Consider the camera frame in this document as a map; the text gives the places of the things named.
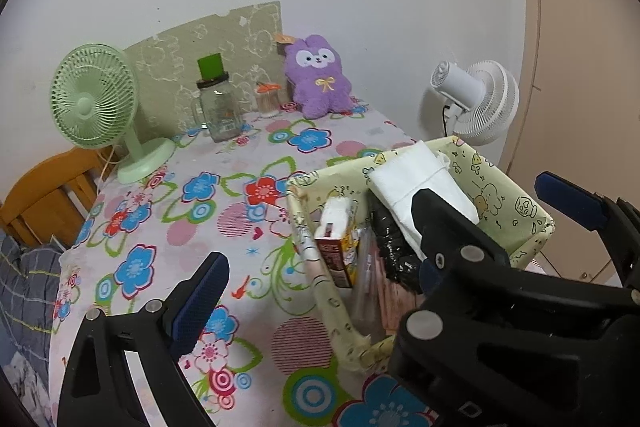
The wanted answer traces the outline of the clear plastic straw pack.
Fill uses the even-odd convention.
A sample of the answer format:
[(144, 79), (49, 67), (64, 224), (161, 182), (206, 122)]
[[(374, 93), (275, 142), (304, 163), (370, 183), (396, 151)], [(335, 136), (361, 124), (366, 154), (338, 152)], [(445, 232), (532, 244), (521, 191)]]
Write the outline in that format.
[(350, 318), (358, 332), (378, 340), (382, 336), (378, 286), (375, 282), (373, 259), (374, 237), (369, 227), (361, 230), (358, 244), (357, 280), (350, 300)]

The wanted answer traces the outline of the beige door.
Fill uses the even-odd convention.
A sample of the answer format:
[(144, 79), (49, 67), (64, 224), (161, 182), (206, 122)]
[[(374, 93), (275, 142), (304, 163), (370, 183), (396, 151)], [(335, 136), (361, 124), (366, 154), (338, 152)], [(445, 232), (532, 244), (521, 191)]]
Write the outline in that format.
[(526, 0), (521, 109), (501, 164), (639, 202), (639, 1)]

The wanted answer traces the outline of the grey plaid pillow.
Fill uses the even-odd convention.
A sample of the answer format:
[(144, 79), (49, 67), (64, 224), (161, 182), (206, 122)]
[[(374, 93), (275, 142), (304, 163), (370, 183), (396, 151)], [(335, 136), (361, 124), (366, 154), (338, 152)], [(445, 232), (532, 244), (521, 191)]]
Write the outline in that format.
[(1, 369), (25, 409), (49, 419), (49, 351), (63, 249), (1, 235)]

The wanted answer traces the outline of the red yellow small carton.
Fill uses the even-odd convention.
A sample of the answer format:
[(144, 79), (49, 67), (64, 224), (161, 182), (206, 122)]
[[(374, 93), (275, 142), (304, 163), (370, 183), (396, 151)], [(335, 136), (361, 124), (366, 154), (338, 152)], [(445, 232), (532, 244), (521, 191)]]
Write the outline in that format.
[(358, 204), (349, 197), (330, 197), (314, 231), (314, 241), (339, 288), (354, 288), (357, 280), (359, 230)]

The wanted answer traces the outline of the yellow patterned storage box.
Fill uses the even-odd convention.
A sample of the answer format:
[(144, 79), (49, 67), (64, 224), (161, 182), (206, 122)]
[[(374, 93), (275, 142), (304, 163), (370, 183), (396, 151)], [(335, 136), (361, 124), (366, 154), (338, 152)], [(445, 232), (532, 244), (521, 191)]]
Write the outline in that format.
[[(428, 141), (426, 145), (475, 205), (480, 217), (478, 227), (506, 251), (512, 267), (526, 268), (555, 230), (549, 213), (497, 166), (456, 136)], [(325, 253), (317, 245), (314, 232), (326, 201), (332, 197), (349, 199), (349, 223), (355, 228), (362, 227), (369, 217), (370, 173), (407, 150), (408, 147), (386, 150), (294, 174), (286, 184), (294, 243), (304, 262), (314, 301), (338, 364), (352, 372), (364, 372), (389, 358), (394, 340), (388, 337), (372, 343), (369, 336), (361, 335), (338, 292), (356, 283), (355, 241), (346, 239), (346, 254), (338, 247)]]

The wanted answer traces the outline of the black plastic bag bundle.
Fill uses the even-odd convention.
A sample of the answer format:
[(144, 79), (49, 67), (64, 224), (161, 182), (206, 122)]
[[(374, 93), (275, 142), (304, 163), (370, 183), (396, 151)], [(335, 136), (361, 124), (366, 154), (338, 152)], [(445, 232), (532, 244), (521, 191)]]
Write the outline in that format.
[(419, 271), (422, 261), (408, 244), (392, 213), (372, 193), (367, 194), (370, 225), (386, 277), (407, 291), (421, 295)]

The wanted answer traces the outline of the purple plush bunny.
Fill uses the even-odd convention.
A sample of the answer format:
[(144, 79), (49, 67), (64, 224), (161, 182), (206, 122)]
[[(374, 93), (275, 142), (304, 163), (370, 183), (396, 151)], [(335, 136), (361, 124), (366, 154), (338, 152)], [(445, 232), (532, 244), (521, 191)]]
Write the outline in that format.
[(340, 54), (326, 38), (296, 38), (284, 46), (284, 56), (284, 75), (305, 118), (352, 110), (352, 84), (344, 75)]

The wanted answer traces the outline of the glass mason jar mug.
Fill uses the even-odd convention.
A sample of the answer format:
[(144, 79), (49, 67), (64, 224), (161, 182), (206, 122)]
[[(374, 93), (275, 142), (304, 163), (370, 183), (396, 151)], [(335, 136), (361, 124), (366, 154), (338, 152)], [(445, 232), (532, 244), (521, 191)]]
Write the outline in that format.
[(196, 83), (198, 95), (191, 102), (195, 124), (205, 127), (216, 143), (237, 138), (242, 133), (243, 118), (229, 75)]

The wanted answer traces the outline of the cotton swab container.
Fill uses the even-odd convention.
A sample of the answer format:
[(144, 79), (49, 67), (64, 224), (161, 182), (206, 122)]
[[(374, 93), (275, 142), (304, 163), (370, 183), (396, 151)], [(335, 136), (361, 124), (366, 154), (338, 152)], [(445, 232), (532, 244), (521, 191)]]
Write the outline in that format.
[(255, 101), (258, 112), (262, 117), (270, 118), (279, 114), (280, 90), (281, 87), (277, 83), (256, 83)]

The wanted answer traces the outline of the floral tablecloth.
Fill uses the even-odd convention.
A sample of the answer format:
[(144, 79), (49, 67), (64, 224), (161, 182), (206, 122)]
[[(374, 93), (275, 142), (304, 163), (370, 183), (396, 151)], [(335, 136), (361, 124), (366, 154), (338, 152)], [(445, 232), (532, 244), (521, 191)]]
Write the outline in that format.
[(180, 366), (219, 426), (427, 426), (435, 413), (381, 369), (339, 366), (307, 285), (286, 209), (289, 176), (408, 145), (367, 103), (308, 120), (247, 115), (238, 139), (192, 129), (149, 178), (100, 190), (63, 256), (53, 310), (49, 397), (85, 314), (130, 313), (169, 295), (211, 251), (229, 283)]

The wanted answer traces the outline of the pink paper packet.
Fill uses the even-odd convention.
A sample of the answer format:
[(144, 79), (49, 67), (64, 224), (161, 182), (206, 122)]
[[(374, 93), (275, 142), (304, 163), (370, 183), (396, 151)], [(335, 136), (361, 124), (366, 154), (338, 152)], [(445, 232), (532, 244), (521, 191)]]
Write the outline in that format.
[(383, 261), (374, 256), (375, 284), (378, 290), (382, 327), (387, 335), (397, 332), (401, 317), (424, 303), (424, 296), (407, 291), (404, 286), (386, 277)]

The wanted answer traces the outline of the white standing fan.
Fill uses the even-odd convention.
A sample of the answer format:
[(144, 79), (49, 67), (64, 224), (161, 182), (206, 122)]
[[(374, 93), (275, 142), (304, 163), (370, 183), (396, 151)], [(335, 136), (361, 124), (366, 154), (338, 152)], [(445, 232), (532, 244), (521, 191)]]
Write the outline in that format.
[(493, 60), (463, 69), (440, 62), (431, 87), (449, 102), (445, 129), (464, 142), (483, 146), (508, 132), (520, 104), (520, 89), (512, 74)]

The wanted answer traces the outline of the green desk fan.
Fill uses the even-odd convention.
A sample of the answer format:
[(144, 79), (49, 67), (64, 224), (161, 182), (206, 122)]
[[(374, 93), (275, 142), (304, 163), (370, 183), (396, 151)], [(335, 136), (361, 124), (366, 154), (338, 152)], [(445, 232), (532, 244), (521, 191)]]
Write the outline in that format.
[(176, 150), (167, 138), (141, 142), (134, 118), (139, 83), (125, 53), (104, 43), (87, 43), (67, 53), (55, 69), (50, 109), (55, 127), (85, 150), (122, 143), (127, 155), (116, 166), (122, 184), (138, 182), (164, 165)]

